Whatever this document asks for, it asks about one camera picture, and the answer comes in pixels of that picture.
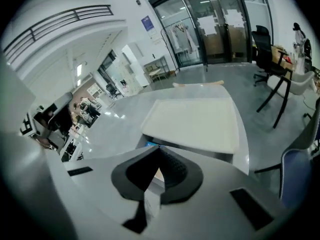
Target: blue sign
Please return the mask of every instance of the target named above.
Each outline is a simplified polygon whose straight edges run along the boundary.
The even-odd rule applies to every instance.
[[[146,31],[152,30],[155,26],[152,24],[151,19],[149,16],[144,17],[142,20],[142,24],[144,25],[144,28]]]

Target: grey chair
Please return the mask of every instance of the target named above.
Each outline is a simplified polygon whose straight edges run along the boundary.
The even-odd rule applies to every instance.
[[[319,119],[318,105],[302,133],[283,152],[281,163],[254,172],[259,174],[280,170],[279,198],[287,208],[297,207],[308,193],[314,167],[309,149],[320,137]]]
[[[272,89],[272,92],[257,109],[257,112],[259,113],[276,93],[283,97],[282,106],[273,128],[277,127],[277,124],[285,111],[288,99],[292,97],[292,94],[302,95],[315,75],[313,71],[309,71],[305,74],[296,74],[288,68],[286,70],[290,72],[290,79],[285,76],[278,77],[276,75],[272,75],[268,78],[267,85]]]

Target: black slot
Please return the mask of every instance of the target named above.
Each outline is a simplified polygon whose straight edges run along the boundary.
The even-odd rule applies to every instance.
[[[74,170],[68,170],[68,174],[72,177],[79,174],[85,174],[87,172],[93,171],[89,166],[74,169]]]
[[[243,188],[230,192],[255,230],[259,230],[273,221],[273,218]]]

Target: poster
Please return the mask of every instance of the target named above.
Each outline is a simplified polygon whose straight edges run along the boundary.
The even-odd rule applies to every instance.
[[[155,26],[151,22],[151,19],[149,18],[149,16],[147,16],[147,17],[144,17],[141,20],[141,22],[142,22],[145,30],[147,31],[149,37],[152,39],[152,37],[157,34],[157,31],[156,31]]]

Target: white chair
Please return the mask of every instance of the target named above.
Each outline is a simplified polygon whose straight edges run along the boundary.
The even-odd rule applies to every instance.
[[[275,93],[278,93],[281,97],[283,97],[283,103],[273,128],[277,127],[277,124],[283,112],[285,111],[288,99],[293,95],[302,95],[310,85],[311,81],[313,81],[313,77],[315,75],[315,73],[312,71],[309,71],[305,74],[296,74],[288,68],[286,70],[290,72],[290,79],[286,78],[285,76],[278,77],[275,75],[269,77],[267,85],[272,89],[272,92],[257,109],[257,112],[260,112],[262,108],[271,100],[273,95],[275,95]]]

